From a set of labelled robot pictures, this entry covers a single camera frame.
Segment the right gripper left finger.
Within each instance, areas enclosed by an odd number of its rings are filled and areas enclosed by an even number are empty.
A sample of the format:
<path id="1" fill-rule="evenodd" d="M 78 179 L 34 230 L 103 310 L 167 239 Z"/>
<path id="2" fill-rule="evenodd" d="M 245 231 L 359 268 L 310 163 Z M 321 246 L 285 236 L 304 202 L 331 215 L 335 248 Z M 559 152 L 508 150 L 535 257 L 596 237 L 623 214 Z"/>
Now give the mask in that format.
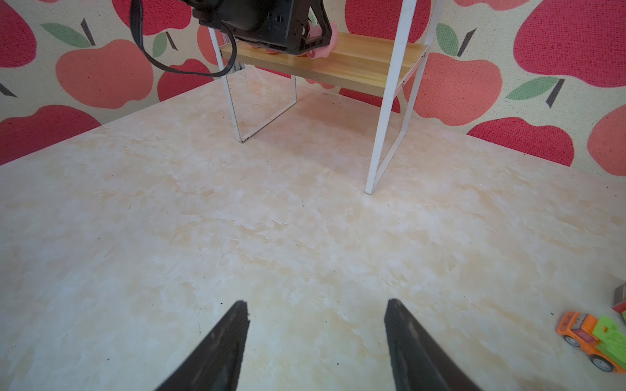
<path id="1" fill-rule="evenodd" d="M 158 389 L 235 391 L 249 324 L 247 303 L 236 301 Z"/>

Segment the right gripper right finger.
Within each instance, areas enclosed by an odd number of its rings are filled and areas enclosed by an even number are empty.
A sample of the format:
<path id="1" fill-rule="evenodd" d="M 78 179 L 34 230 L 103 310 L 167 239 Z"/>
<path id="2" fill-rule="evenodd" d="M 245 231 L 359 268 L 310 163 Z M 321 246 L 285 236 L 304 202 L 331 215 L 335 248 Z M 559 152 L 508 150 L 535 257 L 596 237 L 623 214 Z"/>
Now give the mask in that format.
<path id="1" fill-rule="evenodd" d="M 397 390 L 478 390 L 399 299 L 384 316 Z"/>

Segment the green orange toy truck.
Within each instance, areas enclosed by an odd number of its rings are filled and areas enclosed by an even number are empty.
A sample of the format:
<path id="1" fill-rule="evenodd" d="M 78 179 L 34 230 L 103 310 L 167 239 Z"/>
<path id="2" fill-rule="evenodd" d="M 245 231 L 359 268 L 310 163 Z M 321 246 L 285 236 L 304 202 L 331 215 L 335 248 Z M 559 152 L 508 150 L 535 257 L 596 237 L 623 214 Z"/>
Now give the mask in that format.
<path id="1" fill-rule="evenodd" d="M 601 371 L 625 373 L 625 335 L 610 318 L 569 311 L 560 319 L 556 332 L 585 352 Z"/>

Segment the brown toy block car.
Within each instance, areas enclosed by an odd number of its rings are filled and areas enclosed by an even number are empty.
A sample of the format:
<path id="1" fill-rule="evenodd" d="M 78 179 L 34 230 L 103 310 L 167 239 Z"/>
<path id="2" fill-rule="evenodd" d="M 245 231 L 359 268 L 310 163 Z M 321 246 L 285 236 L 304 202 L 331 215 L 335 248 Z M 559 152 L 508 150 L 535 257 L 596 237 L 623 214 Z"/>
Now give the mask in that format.
<path id="1" fill-rule="evenodd" d="M 626 283 L 617 287 L 612 294 L 611 309 L 626 321 Z"/>

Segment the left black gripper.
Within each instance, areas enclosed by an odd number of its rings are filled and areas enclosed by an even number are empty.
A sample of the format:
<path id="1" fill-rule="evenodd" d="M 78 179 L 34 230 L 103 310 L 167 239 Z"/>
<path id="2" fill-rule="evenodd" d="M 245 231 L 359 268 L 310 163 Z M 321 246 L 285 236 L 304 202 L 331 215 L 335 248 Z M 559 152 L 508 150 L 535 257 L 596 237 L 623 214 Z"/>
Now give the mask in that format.
<path id="1" fill-rule="evenodd" d="M 321 1 L 187 1 L 203 26 L 257 47 L 303 55 L 327 47 L 333 31 Z"/>

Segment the two-tier wooden shelf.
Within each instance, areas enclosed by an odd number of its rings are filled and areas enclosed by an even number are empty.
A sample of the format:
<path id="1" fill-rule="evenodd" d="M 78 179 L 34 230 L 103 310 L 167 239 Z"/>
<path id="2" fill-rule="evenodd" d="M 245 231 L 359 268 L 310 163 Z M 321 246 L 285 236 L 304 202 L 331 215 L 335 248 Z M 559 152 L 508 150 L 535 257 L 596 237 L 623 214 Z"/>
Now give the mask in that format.
<path id="1" fill-rule="evenodd" d="M 310 79 L 382 99 L 365 185 L 365 192 L 369 195 L 375 191 L 409 128 L 443 8 L 443 2 L 432 2 L 425 41 L 411 43 L 409 34 L 418 4 L 417 0 L 402 3 L 394 40 L 340 33 L 336 50 L 322 60 L 308 60 L 285 54 L 271 55 L 244 42 L 237 46 L 237 58 L 246 65 L 259 66 L 286 73 L 293 79 Z M 407 84 L 412 86 L 408 108 L 394 143 L 385 152 L 383 147 L 393 104 Z"/>

